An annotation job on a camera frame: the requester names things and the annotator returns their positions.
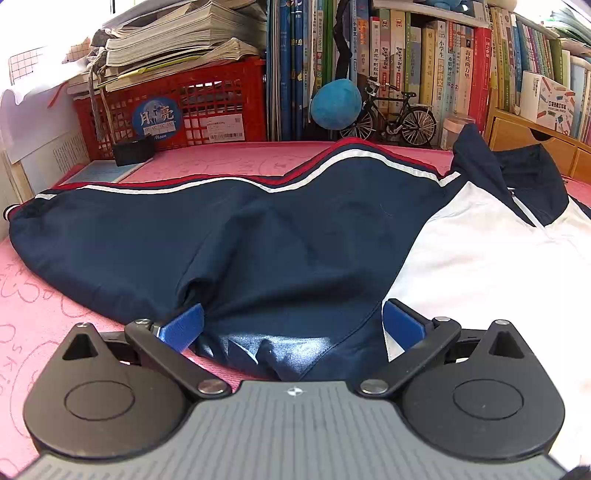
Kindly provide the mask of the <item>white navy zip jacket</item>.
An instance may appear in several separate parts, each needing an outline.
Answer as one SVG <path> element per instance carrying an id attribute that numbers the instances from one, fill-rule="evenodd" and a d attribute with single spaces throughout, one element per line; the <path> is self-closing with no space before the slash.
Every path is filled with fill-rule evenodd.
<path id="1" fill-rule="evenodd" d="M 473 126 L 450 171 L 344 140 L 280 178 L 63 186 L 5 216 L 35 275 L 127 324 L 176 320 L 253 376 L 360 380 L 408 347 L 390 304 L 470 329 L 512 322 L 566 407 L 553 446 L 590 456 L 590 210 L 540 145 Z"/>

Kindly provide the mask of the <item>pink desk mat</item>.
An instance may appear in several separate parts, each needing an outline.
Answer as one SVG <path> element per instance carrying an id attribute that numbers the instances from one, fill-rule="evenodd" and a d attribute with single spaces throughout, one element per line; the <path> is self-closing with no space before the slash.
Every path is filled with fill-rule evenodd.
<path id="1" fill-rule="evenodd" d="M 511 227 L 489 200 L 419 237 L 394 289 L 413 306 L 462 324 L 512 321 L 550 367 L 566 407 L 552 454 L 564 466 L 590 460 L 590 224 L 574 209 L 543 231 Z M 92 313 L 33 275 L 9 241 L 1 244 L 1 469 L 18 473 L 36 457 L 22 408 L 33 382 L 70 328 L 82 321 L 112 331 Z"/>

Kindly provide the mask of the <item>light blue notebook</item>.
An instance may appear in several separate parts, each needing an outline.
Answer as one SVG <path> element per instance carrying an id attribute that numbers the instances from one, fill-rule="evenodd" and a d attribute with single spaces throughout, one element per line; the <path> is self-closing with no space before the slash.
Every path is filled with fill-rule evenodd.
<path id="1" fill-rule="evenodd" d="M 95 160 L 73 174 L 63 184 L 72 183 L 119 183 L 141 168 L 144 162 L 118 166 L 114 160 Z"/>

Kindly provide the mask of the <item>small black box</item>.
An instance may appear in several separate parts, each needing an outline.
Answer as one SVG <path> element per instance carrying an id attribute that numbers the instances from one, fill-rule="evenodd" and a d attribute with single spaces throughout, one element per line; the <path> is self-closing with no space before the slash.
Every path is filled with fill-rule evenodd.
<path id="1" fill-rule="evenodd" d="M 112 147 L 117 166 L 144 163 L 155 154 L 155 143 L 151 136 L 129 139 L 115 143 Z"/>

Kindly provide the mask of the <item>clear plastic jar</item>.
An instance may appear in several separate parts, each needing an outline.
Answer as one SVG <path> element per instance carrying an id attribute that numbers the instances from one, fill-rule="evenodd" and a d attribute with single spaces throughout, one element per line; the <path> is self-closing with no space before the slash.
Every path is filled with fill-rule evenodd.
<path id="1" fill-rule="evenodd" d="M 452 150 L 464 127 L 475 123 L 476 120 L 467 115 L 454 114 L 446 116 L 442 124 L 440 148 L 446 151 Z"/>

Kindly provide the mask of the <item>wooden drawer shelf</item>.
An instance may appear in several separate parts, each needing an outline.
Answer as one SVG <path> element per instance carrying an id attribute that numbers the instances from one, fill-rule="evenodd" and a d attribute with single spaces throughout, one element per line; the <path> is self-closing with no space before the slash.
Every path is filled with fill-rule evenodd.
<path id="1" fill-rule="evenodd" d="M 491 107 L 484 138 L 493 151 L 513 150 L 540 144 L 552 156 L 561 174 L 577 181 L 590 183 L 590 146 L 568 135 Z"/>

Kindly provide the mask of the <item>miniature black bicycle model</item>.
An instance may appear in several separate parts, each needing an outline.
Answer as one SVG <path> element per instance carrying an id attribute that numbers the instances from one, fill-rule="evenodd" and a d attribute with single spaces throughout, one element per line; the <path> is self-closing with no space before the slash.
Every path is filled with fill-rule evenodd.
<path id="1" fill-rule="evenodd" d="M 412 100 L 418 97 L 416 92 L 397 90 L 390 83 L 384 87 L 397 97 L 380 96 L 382 85 L 375 79 L 368 80 L 367 98 L 362 102 L 360 114 L 351 125 L 339 130 L 339 135 L 363 140 L 380 138 L 386 142 L 398 140 L 410 147 L 428 147 L 436 137 L 438 126 L 432 107 L 413 104 Z"/>

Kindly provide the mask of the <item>red plastic crate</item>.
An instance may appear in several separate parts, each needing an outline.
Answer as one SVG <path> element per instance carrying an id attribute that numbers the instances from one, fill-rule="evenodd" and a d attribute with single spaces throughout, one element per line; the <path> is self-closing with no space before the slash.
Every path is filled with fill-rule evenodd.
<path id="1" fill-rule="evenodd" d="M 186 70 L 95 96 L 102 136 L 89 97 L 73 100 L 92 160 L 111 159 L 112 146 L 146 135 L 155 150 L 266 140 L 262 59 Z"/>

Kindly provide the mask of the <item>large blue plush toy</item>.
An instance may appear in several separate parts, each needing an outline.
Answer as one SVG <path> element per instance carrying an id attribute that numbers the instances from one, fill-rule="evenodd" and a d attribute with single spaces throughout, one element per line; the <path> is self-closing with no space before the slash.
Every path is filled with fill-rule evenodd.
<path id="1" fill-rule="evenodd" d="M 348 127 L 362 111 L 362 94 L 349 79 L 349 67 L 356 54 L 356 40 L 349 40 L 349 31 L 356 28 L 356 7 L 352 1 L 339 1 L 332 26 L 332 39 L 337 47 L 335 79 L 322 86 L 311 101 L 311 118 L 322 128 L 339 130 Z"/>

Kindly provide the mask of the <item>white colourful card box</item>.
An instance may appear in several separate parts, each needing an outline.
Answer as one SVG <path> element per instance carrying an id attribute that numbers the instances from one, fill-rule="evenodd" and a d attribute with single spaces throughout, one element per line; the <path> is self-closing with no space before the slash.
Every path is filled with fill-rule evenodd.
<path id="1" fill-rule="evenodd" d="M 573 124 L 575 93 L 537 73 L 522 77 L 520 116 L 550 130 L 569 135 Z"/>

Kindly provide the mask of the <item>middle row of books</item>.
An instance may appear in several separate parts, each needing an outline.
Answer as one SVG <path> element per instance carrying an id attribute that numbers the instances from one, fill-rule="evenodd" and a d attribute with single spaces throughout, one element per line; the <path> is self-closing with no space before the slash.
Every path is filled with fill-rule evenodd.
<path id="1" fill-rule="evenodd" d="M 492 32 L 484 1 L 352 1 L 356 40 L 349 79 L 367 98 L 370 78 L 382 85 L 380 96 L 397 97 L 387 91 L 416 92 L 413 104 L 432 107 L 437 133 L 429 146 L 441 138 L 443 120 L 462 114 L 484 121 L 491 62 Z"/>

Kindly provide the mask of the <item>stack of paper booklets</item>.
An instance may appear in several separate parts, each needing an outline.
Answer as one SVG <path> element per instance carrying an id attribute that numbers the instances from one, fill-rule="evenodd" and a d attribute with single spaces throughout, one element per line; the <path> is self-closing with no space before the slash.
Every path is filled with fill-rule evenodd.
<path id="1" fill-rule="evenodd" d="M 145 1 L 97 30 L 71 96 L 108 92 L 266 49 L 266 1 Z"/>

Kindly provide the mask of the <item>right shelf row of books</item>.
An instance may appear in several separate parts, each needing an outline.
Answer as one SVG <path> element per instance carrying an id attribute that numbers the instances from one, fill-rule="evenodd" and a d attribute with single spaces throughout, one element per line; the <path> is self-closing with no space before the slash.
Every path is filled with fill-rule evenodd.
<path id="1" fill-rule="evenodd" d="M 525 71 L 575 93 L 571 133 L 590 143 L 590 7 L 582 1 L 489 1 L 491 100 L 520 116 Z"/>

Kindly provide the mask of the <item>row of blue thin books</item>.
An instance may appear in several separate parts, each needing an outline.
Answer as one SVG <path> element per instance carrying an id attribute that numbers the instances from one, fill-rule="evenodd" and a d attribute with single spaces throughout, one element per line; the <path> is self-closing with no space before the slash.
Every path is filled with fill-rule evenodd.
<path id="1" fill-rule="evenodd" d="M 332 30 L 338 3 L 270 0 L 266 12 L 266 135 L 270 141 L 331 140 L 311 117 L 318 90 L 335 79 Z"/>

